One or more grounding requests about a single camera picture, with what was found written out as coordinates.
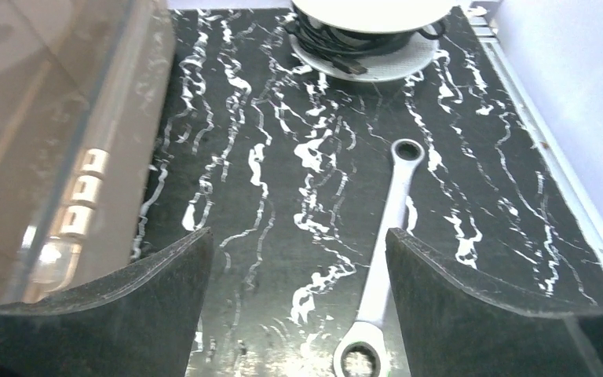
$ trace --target white wall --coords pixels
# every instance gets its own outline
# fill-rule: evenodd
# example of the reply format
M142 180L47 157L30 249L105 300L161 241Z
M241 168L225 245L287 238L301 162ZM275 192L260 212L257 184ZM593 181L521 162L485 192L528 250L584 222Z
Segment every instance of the white wall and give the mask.
M603 217L603 2L504 0L509 62Z

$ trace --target white round object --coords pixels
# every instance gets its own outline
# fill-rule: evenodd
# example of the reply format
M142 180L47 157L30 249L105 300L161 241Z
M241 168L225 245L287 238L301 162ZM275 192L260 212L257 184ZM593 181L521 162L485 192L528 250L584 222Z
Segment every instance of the white round object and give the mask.
M435 34L433 27L424 27L431 34ZM292 50L294 50L301 61L307 63L311 68L323 72L337 79L344 79L356 82L385 82L402 79L413 73L421 71L424 67L433 61L433 57L438 51L438 41L430 41L415 33L410 42L395 53L381 55L376 57L364 57L356 59L368 72L362 75L349 75L334 67L327 60L306 52L299 43L297 37L290 36Z
M45 49L71 26L68 0L27 0L24 5L25 15L11 2L0 2L0 73Z
M372 34L401 33L432 24L449 13L456 0L292 0L323 24Z

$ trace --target black marble surface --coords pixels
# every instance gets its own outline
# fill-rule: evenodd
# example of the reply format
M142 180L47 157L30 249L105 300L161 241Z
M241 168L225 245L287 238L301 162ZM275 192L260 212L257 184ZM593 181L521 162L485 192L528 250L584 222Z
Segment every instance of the black marble surface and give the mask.
M409 232L548 302L603 307L598 259L458 9L429 67L378 85L301 63L280 26L288 13L175 13L177 56L133 252L214 232L189 371L332 375L384 207L389 144L401 137L428 156ZM410 375L393 302L383 331L392 375Z

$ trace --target silver wrench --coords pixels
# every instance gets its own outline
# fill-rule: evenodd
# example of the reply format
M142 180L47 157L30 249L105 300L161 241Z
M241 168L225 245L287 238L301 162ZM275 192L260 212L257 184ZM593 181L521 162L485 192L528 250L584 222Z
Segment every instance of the silver wrench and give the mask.
M424 159L424 149L416 141L400 139L392 143L391 152L394 162L392 181L389 183L385 210L382 212L360 308L353 326L334 351L334 373L337 377L345 377L343 361L348 353L356 350L366 350L372 354L373 376L385 377L389 374L389 358L382 334L382 322L391 289L385 257L385 236L390 228L400 228L404 225L405 202L410 192L412 175Z

